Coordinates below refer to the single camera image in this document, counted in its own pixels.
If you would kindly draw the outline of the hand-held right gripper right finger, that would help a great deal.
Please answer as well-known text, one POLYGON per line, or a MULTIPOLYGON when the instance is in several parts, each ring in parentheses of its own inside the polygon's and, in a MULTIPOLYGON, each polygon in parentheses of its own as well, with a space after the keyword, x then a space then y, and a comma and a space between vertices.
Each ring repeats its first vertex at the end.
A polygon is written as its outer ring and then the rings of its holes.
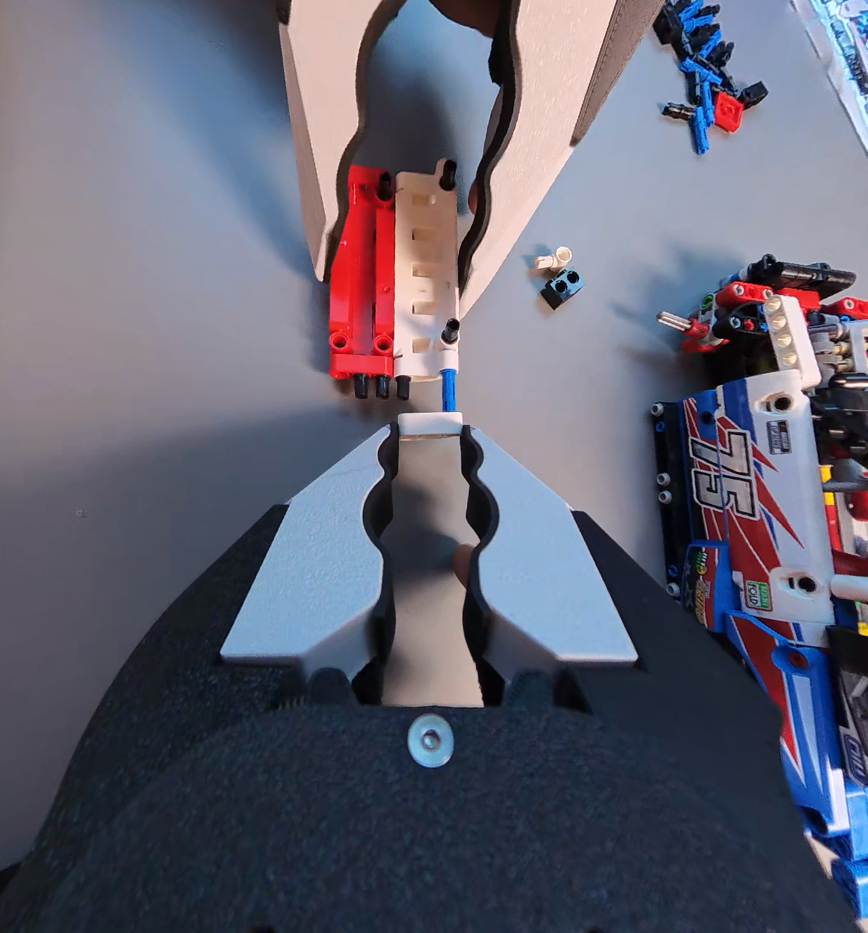
POLYGON ((466 519, 478 535, 463 630, 484 690, 522 672, 632 667, 638 654, 569 505, 463 426, 466 519))

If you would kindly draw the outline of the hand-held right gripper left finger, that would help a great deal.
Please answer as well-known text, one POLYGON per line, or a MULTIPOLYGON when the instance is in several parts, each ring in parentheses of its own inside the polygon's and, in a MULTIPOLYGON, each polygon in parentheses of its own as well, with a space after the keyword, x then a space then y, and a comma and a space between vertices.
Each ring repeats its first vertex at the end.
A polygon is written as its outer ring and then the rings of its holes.
POLYGON ((393 516, 399 431, 384 426, 289 502, 220 649, 226 662, 343 671, 382 689, 394 634, 393 516))

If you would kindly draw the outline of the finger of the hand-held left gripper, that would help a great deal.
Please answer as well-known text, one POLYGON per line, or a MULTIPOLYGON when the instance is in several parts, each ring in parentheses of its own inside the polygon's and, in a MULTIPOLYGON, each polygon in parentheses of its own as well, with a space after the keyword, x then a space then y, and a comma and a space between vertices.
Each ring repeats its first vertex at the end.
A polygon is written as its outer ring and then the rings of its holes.
POLYGON ((281 1, 280 41, 304 231, 330 279, 348 213, 347 178, 365 134, 367 68, 403 1, 281 1))
POLYGON ((661 9, 656 1, 502 2, 489 59, 499 93, 459 248, 460 314, 476 303, 585 137, 661 9))

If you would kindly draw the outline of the white lego elbow block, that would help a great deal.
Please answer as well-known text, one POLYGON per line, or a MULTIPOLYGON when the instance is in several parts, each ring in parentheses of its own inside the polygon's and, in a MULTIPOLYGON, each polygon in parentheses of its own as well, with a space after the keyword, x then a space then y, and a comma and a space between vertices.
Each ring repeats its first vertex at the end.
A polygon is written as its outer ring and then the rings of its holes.
POLYGON ((463 431, 460 412, 399 414, 397 428, 401 440, 424 440, 458 437, 463 431))

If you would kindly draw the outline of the small black lego brick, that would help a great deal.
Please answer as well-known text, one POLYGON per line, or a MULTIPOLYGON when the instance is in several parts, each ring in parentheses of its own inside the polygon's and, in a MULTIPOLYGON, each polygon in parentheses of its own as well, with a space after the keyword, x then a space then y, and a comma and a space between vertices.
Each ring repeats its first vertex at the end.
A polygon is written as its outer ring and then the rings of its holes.
POLYGON ((582 287, 581 275, 575 270, 564 269, 545 282, 540 296, 550 309, 556 310, 579 293, 582 287))

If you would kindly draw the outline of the red and white lego panel assembly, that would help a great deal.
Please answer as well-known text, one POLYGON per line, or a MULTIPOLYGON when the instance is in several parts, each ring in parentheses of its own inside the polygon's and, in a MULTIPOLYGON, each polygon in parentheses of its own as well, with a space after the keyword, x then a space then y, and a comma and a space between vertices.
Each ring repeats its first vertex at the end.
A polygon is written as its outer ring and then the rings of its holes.
POLYGON ((352 166, 348 214, 330 278, 329 375, 356 398, 441 383, 456 411, 460 317, 456 163, 432 173, 352 166))

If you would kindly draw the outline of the lego race car model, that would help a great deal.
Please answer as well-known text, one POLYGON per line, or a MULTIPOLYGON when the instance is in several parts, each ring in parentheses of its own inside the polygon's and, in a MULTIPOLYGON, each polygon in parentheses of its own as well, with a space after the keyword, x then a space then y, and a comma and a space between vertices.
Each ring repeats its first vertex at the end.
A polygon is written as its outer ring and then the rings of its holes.
POLYGON ((868 300, 766 254, 687 317, 712 387, 651 409, 668 592, 781 712, 781 757, 868 918, 868 300))

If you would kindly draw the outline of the pile of blue black pins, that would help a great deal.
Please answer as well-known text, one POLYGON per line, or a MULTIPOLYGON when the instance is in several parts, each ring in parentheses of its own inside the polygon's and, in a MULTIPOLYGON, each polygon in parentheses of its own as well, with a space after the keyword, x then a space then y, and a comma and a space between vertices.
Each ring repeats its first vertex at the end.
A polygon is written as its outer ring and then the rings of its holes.
POLYGON ((731 75, 734 43, 722 36, 720 9, 703 1, 666 1, 653 23, 661 45, 673 50, 686 94, 683 103, 661 105, 661 115, 686 125, 699 157, 710 149, 710 130, 735 134, 743 113, 767 97, 762 81, 743 86, 731 75))

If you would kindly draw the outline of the shiny sticker sheet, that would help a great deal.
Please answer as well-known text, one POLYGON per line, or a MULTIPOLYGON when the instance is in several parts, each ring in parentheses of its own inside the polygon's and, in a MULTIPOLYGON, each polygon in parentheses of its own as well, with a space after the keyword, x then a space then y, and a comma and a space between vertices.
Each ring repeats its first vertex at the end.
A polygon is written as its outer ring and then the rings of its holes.
POLYGON ((868 1, 793 1, 868 152, 868 1))

